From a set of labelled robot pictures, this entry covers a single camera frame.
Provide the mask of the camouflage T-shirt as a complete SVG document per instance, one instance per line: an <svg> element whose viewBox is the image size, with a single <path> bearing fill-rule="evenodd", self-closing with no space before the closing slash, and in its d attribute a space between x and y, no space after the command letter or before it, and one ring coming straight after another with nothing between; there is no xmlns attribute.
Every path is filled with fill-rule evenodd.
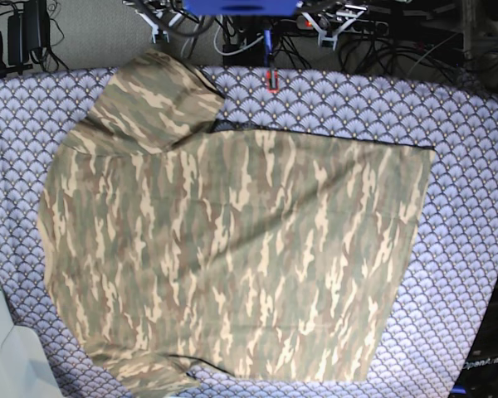
<svg viewBox="0 0 498 398"><path fill-rule="evenodd" d="M46 176L44 282L134 396L249 379L363 381L409 265L430 148L213 131L223 99L149 50L118 69Z"/></svg>

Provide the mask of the black power strip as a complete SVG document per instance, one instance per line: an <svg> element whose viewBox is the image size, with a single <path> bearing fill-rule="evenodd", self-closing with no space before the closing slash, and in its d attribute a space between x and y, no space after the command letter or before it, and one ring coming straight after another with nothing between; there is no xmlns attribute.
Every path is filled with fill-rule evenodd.
<svg viewBox="0 0 498 398"><path fill-rule="evenodd" d="M347 21L346 18L328 19L323 17L316 17L315 22L320 29L337 29L344 25ZM306 17L300 16L296 19L296 25L300 30L315 32L315 24L309 21ZM344 30L347 33L353 34L378 34L380 36L387 36L389 34L389 25L386 22L370 21L364 19L356 19L352 24Z"/></svg>

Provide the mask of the red and black clamp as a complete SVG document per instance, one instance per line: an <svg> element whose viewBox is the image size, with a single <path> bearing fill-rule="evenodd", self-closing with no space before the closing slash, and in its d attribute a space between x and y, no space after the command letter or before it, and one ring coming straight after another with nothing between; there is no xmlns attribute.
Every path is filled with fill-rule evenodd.
<svg viewBox="0 0 498 398"><path fill-rule="evenodd" d="M266 88L271 93L277 93L280 89L279 87L279 75L278 71L274 68L270 68L266 71Z"/></svg>

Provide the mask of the black power adapter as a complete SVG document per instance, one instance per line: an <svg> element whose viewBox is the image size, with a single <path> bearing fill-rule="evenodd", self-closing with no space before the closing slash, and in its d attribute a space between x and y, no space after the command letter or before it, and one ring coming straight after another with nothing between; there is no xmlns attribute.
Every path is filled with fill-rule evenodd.
<svg viewBox="0 0 498 398"><path fill-rule="evenodd" d="M50 17L44 0L26 1L7 19L7 58L10 66L40 63L50 47Z"/></svg>

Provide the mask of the fan-patterned purple tablecloth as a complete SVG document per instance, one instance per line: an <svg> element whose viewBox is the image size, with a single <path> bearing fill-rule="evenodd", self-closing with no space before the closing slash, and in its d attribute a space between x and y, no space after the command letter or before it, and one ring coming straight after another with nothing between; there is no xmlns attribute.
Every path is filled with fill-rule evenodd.
<svg viewBox="0 0 498 398"><path fill-rule="evenodd" d="M360 383L235 380L199 367L189 397L445 397L498 278L498 96L317 70L207 67L220 129L277 129L432 146L436 158L410 265ZM54 152L111 77L107 69L0 80L0 285L12 320L41 340L67 397L124 397L56 315L43 286L37 205Z"/></svg>

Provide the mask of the white plastic bin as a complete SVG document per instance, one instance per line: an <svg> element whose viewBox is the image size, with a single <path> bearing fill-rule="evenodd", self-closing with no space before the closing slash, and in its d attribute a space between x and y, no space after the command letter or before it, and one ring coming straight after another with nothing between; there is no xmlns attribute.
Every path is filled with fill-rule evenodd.
<svg viewBox="0 0 498 398"><path fill-rule="evenodd" d="M0 397L61 397L37 334L12 320L0 287Z"/></svg>

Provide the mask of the black OpenArm box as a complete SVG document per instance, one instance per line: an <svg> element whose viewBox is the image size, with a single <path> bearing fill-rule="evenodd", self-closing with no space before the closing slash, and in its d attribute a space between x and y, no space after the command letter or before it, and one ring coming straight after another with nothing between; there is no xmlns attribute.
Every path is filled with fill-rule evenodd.
<svg viewBox="0 0 498 398"><path fill-rule="evenodd" d="M450 397L498 397L498 280Z"/></svg>

